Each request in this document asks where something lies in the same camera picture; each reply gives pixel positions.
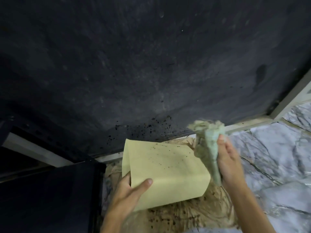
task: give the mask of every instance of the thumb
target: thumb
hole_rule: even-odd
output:
[[[149,187],[152,185],[153,180],[151,178],[148,178],[144,180],[140,185],[136,186],[133,189],[132,195],[134,195],[136,198],[140,198],[143,193],[145,193]]]
[[[218,160],[224,160],[229,158],[224,135],[219,135],[217,145],[218,145]]]

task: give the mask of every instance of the black panel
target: black panel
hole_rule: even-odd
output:
[[[1,0],[0,98],[96,156],[266,114],[310,67],[311,0]]]
[[[99,173],[75,164],[0,184],[0,231],[12,233],[94,232]]]

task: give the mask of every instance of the dirty cloth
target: dirty cloth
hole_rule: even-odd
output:
[[[167,143],[188,145],[194,149],[196,141],[186,138]],[[111,179],[114,192],[122,178],[122,161],[108,164],[105,176]],[[121,233],[182,233],[200,227],[238,228],[228,193],[213,180],[201,197],[131,213],[124,221]]]
[[[225,125],[220,122],[197,120],[188,126],[196,133],[196,146],[194,155],[203,162],[217,186],[222,186],[221,176],[218,168],[218,145],[220,134],[225,134]]]

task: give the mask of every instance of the yellow paper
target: yellow paper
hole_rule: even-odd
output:
[[[126,139],[122,176],[129,171],[133,188],[147,178],[153,179],[135,211],[200,197],[211,179],[202,161],[186,145]]]

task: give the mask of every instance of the right hand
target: right hand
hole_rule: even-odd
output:
[[[218,167],[223,176],[223,186],[228,193],[235,189],[241,191],[241,188],[247,187],[241,158],[228,137],[220,135],[218,144]]]

